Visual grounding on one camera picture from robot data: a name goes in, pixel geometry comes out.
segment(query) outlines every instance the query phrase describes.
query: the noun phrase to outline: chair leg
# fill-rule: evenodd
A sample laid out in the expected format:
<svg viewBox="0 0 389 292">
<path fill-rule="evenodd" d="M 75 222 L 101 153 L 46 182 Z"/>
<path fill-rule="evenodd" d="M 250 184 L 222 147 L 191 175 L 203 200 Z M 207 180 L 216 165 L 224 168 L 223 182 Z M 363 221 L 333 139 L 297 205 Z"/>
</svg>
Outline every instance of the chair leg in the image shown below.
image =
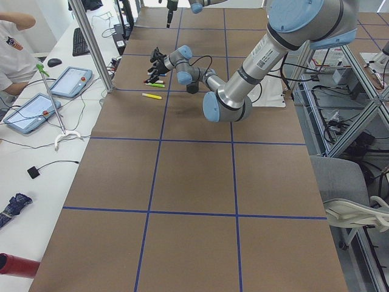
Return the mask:
<svg viewBox="0 0 389 292">
<path fill-rule="evenodd" d="M 353 238 L 355 237 L 355 235 L 356 235 L 357 232 L 358 232 L 358 229 L 359 229 L 359 228 L 352 228 L 352 230 L 351 230 L 350 233 L 348 234 L 346 240 L 345 240 L 344 242 L 339 242 L 339 248 L 340 248 L 340 249 L 346 251 L 346 250 L 349 248 L 349 246 L 350 246 L 350 244 L 351 244 Z"/>
</svg>

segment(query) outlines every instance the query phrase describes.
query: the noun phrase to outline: person's arm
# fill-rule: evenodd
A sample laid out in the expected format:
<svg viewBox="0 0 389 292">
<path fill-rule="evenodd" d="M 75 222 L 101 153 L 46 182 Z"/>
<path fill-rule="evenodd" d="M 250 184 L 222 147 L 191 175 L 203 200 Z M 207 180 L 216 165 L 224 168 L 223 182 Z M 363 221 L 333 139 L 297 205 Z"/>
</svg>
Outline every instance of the person's arm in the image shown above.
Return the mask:
<svg viewBox="0 0 389 292">
<path fill-rule="evenodd" d="M 10 86 L 5 88 L 5 92 L 12 95 L 12 96 L 18 96 L 20 93 L 22 93 L 23 89 L 29 84 L 28 82 L 21 82 L 21 83 L 12 83 Z"/>
<path fill-rule="evenodd" d="M 15 23 L 18 30 L 29 29 L 36 23 L 32 15 L 19 12 L 0 12 L 0 20 Z"/>
</svg>

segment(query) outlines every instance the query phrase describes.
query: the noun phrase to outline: shirt logo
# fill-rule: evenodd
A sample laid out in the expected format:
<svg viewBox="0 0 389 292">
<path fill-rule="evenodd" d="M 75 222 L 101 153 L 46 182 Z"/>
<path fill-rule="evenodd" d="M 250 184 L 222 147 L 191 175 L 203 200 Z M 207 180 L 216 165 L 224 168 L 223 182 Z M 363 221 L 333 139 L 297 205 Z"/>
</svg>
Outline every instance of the shirt logo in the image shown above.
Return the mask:
<svg viewBox="0 0 389 292">
<path fill-rule="evenodd" d="M 5 42 L 16 50 L 23 50 L 23 46 L 19 44 L 19 42 L 16 41 L 14 38 L 11 38 L 10 36 L 7 36 L 5 38 Z"/>
</svg>

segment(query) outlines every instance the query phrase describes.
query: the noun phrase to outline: red cylinder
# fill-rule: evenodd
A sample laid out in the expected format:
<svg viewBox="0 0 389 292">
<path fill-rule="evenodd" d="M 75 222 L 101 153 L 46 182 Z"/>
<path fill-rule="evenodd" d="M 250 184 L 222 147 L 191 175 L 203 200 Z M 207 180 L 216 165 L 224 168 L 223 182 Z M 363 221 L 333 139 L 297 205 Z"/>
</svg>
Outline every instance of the red cylinder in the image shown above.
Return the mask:
<svg viewBox="0 0 389 292">
<path fill-rule="evenodd" d="M 10 254 L 0 254 L 0 274 L 34 278 L 40 262 L 24 259 Z"/>
</svg>

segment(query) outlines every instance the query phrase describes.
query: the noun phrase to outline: dark blue cloth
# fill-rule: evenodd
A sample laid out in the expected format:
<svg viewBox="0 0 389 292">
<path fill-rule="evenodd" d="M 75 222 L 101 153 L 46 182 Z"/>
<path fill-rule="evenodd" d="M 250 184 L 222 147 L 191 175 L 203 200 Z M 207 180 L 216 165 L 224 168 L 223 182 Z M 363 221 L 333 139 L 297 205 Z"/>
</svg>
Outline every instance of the dark blue cloth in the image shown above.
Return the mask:
<svg viewBox="0 0 389 292">
<path fill-rule="evenodd" d="M 10 203 L 5 207 L 4 211 L 0 213 L 0 228 L 7 224 L 12 217 L 19 215 L 20 211 L 28 204 L 31 204 L 31 198 L 23 195 L 22 193 L 17 193 L 10 200 Z"/>
</svg>

